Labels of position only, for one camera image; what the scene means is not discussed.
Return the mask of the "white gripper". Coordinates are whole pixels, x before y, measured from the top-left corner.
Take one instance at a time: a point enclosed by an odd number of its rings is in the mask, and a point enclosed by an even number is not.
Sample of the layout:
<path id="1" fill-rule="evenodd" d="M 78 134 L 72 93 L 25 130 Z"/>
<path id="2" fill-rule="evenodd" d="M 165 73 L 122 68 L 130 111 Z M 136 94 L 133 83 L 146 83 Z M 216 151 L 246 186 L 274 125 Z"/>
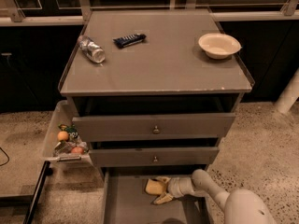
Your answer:
<path id="1" fill-rule="evenodd" d="M 174 198 L 180 198 L 185 195 L 195 195 L 195 190 L 192 185 L 192 180 L 189 177 L 173 177 L 168 176 L 157 176 L 155 180 L 167 184 L 167 191 L 163 192 L 158 196 L 153 203 L 155 205 L 160 205 L 163 203 L 171 202 Z"/>

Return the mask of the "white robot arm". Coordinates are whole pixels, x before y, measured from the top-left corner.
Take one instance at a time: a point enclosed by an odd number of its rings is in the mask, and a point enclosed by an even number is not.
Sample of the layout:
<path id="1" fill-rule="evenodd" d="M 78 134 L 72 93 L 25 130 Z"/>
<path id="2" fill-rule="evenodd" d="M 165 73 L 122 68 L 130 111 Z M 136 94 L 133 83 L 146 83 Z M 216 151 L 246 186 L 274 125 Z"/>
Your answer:
<path id="1" fill-rule="evenodd" d="M 171 202 L 186 195 L 198 197 L 207 193 L 224 214 L 224 224 L 277 224 L 263 200 L 248 189 L 229 193 L 204 170 L 190 177 L 157 176 L 147 181 L 145 191 L 154 195 L 154 204 Z"/>

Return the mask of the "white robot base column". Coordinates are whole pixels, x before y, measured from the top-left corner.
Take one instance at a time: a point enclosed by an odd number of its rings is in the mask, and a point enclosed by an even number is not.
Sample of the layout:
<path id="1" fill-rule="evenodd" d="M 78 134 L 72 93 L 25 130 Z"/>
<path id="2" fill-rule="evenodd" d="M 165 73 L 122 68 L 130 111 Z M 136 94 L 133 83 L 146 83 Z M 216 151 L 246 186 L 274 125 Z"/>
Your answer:
<path id="1" fill-rule="evenodd" d="M 278 112 L 286 114 L 299 98 L 299 68 L 294 73 L 290 82 L 275 102 Z"/>

